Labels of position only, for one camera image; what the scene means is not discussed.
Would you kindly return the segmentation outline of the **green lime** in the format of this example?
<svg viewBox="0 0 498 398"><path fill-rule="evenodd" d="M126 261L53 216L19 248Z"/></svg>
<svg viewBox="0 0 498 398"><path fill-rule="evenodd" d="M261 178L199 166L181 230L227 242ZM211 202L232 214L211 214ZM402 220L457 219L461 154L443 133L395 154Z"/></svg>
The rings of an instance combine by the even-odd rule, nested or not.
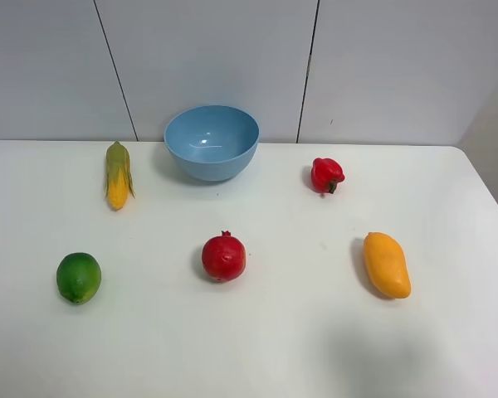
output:
<svg viewBox="0 0 498 398"><path fill-rule="evenodd" d="M87 253L68 254L56 270L56 285L62 298L74 305L91 300L101 284L101 268Z"/></svg>

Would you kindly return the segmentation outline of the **yellow corn cob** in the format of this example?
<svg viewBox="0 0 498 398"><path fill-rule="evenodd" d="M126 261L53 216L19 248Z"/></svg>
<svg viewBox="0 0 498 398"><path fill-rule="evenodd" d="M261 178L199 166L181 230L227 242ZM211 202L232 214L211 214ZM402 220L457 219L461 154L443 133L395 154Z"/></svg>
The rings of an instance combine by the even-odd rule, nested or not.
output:
<svg viewBox="0 0 498 398"><path fill-rule="evenodd" d="M105 155L105 199L113 211L119 211L129 194L135 197L129 152L115 141L107 148Z"/></svg>

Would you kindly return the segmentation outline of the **red bell pepper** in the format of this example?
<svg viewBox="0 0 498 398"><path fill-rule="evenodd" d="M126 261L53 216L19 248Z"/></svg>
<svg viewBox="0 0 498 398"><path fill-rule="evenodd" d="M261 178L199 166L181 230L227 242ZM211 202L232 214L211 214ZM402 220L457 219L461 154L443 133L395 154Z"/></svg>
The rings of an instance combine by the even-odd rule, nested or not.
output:
<svg viewBox="0 0 498 398"><path fill-rule="evenodd" d="M343 168L331 158L316 158L312 163L310 179L313 188L322 194L334 194L345 180Z"/></svg>

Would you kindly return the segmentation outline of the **yellow mango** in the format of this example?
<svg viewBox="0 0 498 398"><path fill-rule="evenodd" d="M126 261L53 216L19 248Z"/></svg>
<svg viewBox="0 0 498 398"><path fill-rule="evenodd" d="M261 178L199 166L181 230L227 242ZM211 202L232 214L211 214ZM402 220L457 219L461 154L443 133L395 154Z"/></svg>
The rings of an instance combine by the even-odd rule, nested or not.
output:
<svg viewBox="0 0 498 398"><path fill-rule="evenodd" d="M381 232L369 232L363 244L364 263L373 286L391 299L405 299L412 291L400 244Z"/></svg>

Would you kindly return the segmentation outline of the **red pomegranate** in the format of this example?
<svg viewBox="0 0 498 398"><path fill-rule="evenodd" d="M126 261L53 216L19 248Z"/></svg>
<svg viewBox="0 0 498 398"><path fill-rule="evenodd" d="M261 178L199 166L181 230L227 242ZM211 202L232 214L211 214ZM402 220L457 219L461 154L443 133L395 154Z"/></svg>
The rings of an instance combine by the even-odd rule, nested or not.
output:
<svg viewBox="0 0 498 398"><path fill-rule="evenodd" d="M203 246L201 255L207 275L218 281L228 282L242 275L246 268L246 250L230 231L222 231Z"/></svg>

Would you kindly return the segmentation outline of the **blue plastic bowl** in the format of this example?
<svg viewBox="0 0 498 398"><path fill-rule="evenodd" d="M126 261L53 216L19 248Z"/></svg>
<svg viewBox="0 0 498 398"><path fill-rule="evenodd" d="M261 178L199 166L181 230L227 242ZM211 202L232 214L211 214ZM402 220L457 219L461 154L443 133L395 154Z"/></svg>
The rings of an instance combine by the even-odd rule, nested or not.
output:
<svg viewBox="0 0 498 398"><path fill-rule="evenodd" d="M259 138L254 118L224 105L188 109L164 131L165 146L175 163L204 182L222 182L240 174L252 160Z"/></svg>

